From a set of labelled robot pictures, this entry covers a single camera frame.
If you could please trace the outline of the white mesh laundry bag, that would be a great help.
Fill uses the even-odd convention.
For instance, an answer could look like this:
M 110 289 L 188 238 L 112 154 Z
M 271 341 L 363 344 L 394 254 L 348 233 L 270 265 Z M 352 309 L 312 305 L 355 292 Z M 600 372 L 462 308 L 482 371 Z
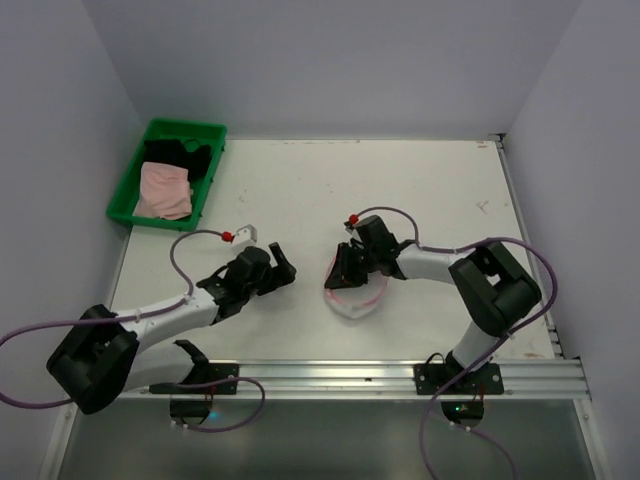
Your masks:
M 325 279 L 333 264 L 334 257 L 329 263 Z M 380 273 L 368 274 L 368 283 L 358 288 L 324 290 L 326 304 L 338 315 L 357 320 L 371 314 L 379 306 L 387 290 L 389 279 Z

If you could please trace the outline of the pink bra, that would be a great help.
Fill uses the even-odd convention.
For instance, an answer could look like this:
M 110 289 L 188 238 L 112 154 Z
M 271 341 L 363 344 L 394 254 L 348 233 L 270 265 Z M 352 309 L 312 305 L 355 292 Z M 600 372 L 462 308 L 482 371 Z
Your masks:
M 141 168 L 139 199 L 133 215 L 179 220 L 192 214 L 192 189 L 185 169 L 152 162 Z

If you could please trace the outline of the black bra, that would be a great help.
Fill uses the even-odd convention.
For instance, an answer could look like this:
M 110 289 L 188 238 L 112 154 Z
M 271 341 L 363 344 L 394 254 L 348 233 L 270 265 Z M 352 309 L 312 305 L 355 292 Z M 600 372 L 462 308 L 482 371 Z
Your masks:
M 190 182 L 206 176 L 213 158 L 210 145 L 198 145 L 195 150 L 189 151 L 178 139 L 145 140 L 144 148 L 144 162 L 185 169 Z

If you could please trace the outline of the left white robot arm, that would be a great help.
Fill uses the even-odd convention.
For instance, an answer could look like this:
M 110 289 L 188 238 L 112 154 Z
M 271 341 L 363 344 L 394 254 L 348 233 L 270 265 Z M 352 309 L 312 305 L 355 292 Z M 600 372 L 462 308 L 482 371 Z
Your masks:
M 46 369 L 85 414 L 145 386 L 210 392 L 224 376 L 180 334 L 216 325 L 255 296 L 293 283 L 297 270 L 280 246 L 245 247 L 188 293 L 130 312 L 88 309 L 49 357 Z

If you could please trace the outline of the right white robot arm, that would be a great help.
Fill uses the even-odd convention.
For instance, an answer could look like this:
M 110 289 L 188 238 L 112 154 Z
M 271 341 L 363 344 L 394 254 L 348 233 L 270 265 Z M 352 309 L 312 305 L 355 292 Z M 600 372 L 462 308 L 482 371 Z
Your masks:
M 542 300 L 540 287 L 502 240 L 446 253 L 429 251 L 417 240 L 398 241 L 377 215 L 353 215 L 345 228 L 351 239 L 337 246 L 324 282 L 327 292 L 362 287 L 374 274 L 456 287 L 471 323 L 445 357 L 451 376 L 482 368 L 488 350 Z

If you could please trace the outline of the green plastic tray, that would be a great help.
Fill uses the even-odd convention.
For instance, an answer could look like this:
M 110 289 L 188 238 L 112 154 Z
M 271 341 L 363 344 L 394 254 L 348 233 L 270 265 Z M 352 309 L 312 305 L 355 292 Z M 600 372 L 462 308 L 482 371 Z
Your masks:
M 126 226 L 195 230 L 226 134 L 220 124 L 151 120 L 107 206 L 107 217 Z

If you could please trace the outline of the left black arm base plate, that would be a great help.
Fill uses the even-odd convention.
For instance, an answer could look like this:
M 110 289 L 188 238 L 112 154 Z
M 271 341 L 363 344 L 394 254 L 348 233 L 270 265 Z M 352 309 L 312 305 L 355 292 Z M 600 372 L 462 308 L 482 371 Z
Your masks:
M 178 384 L 156 384 L 151 394 L 166 395 L 235 395 L 240 366 L 237 363 L 209 363 L 195 366 Z

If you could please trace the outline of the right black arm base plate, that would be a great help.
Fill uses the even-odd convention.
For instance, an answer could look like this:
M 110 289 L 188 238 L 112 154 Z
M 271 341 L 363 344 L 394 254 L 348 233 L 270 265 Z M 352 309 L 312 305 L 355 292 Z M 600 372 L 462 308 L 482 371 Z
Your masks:
M 424 363 L 413 366 L 413 379 L 418 395 L 434 395 L 463 371 L 451 353 L 432 354 Z M 488 362 L 479 369 L 465 373 L 445 391 L 445 395 L 501 395 L 505 392 L 498 364 Z

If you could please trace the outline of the aluminium mounting rail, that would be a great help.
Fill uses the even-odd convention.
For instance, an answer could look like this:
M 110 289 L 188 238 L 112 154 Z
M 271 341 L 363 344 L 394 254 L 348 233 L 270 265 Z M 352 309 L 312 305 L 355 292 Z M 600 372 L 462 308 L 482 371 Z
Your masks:
M 270 399 L 409 400 L 418 395 L 413 366 L 418 360 L 233 361 L 239 377 L 263 385 Z M 505 392 L 501 395 L 441 395 L 443 399 L 583 400 L 590 397 L 582 364 L 578 360 L 499 360 Z M 238 382 L 236 396 L 257 398 L 250 384 Z

